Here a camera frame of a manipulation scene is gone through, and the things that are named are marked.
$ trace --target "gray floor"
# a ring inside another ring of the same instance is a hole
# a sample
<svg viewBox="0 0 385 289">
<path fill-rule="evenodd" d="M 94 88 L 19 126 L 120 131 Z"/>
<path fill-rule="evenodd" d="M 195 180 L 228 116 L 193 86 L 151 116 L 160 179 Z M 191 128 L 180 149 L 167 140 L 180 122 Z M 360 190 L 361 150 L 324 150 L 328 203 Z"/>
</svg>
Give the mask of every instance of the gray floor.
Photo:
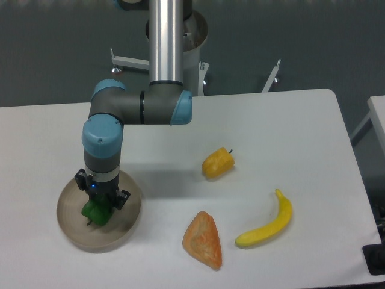
<svg viewBox="0 0 385 289">
<path fill-rule="evenodd" d="M 194 8 L 209 25 L 201 51 L 209 95 L 260 92 L 280 58 L 274 90 L 333 90 L 349 133 L 368 98 L 385 95 L 385 1 L 195 0 Z M 112 77 L 110 47 L 148 59 L 147 20 L 111 0 L 0 0 L 0 107 L 88 102 Z M 131 90 L 149 81 L 137 71 L 116 79 Z"/>
</svg>

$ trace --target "blue joint cap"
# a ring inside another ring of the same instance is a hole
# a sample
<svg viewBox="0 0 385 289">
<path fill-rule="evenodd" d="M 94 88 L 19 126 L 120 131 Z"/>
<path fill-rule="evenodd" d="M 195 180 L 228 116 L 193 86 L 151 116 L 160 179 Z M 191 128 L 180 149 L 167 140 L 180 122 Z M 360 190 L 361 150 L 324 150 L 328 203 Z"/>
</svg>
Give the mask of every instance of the blue joint cap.
<svg viewBox="0 0 385 289">
<path fill-rule="evenodd" d="M 123 125 L 109 114 L 95 114 L 83 126 L 84 149 L 96 158 L 109 158 L 120 152 Z"/>
<path fill-rule="evenodd" d="M 114 4 L 115 4 L 115 7 L 116 7 L 116 8 L 118 8 L 119 10 L 124 10 L 124 9 L 122 8 L 122 6 L 120 6 L 118 0 L 113 0 L 113 1 L 114 1 Z"/>
<path fill-rule="evenodd" d="M 120 87 L 121 89 L 126 90 L 126 86 L 120 81 L 116 81 L 113 79 L 105 79 L 100 81 L 98 84 L 96 84 L 94 93 L 92 94 L 91 101 L 96 93 L 98 93 L 102 89 L 107 89 L 108 87 Z"/>
<path fill-rule="evenodd" d="M 193 94 L 184 90 L 175 106 L 170 125 L 186 125 L 193 118 Z"/>
</svg>

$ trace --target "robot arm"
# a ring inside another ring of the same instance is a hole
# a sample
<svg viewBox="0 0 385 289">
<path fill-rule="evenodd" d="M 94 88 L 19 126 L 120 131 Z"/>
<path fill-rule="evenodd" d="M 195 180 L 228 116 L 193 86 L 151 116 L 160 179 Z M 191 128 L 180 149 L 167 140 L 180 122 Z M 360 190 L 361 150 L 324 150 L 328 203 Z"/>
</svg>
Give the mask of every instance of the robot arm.
<svg viewBox="0 0 385 289">
<path fill-rule="evenodd" d="M 118 187 L 123 125 L 181 125 L 192 118 L 192 94 L 183 89 L 183 1 L 150 0 L 149 10 L 149 90 L 128 93 L 121 82 L 101 81 L 82 132 L 85 169 L 75 180 L 90 201 L 107 200 L 111 210 L 129 197 Z"/>
</svg>

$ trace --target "toy banana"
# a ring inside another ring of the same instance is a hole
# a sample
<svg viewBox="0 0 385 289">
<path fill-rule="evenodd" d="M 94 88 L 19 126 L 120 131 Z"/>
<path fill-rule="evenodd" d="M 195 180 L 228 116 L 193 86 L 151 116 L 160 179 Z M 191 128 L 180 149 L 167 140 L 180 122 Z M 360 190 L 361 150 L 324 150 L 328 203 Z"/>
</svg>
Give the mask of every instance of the toy banana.
<svg viewBox="0 0 385 289">
<path fill-rule="evenodd" d="M 293 208 L 291 202 L 285 198 L 280 190 L 276 190 L 276 196 L 279 202 L 279 212 L 275 220 L 263 227 L 241 234 L 235 239 L 236 245 L 239 247 L 249 247 L 258 244 L 276 235 L 286 227 L 291 219 Z"/>
</svg>

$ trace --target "bread slice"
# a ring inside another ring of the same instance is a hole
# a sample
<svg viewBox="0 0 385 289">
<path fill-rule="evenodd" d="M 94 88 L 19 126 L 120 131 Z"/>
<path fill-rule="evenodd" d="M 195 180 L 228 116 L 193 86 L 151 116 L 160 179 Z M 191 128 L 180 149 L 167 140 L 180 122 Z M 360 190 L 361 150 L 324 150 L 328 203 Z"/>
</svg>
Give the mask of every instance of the bread slice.
<svg viewBox="0 0 385 289">
<path fill-rule="evenodd" d="M 218 270 L 222 266 L 222 250 L 214 219 L 199 212 L 186 230 L 183 248 L 195 259 Z"/>
</svg>

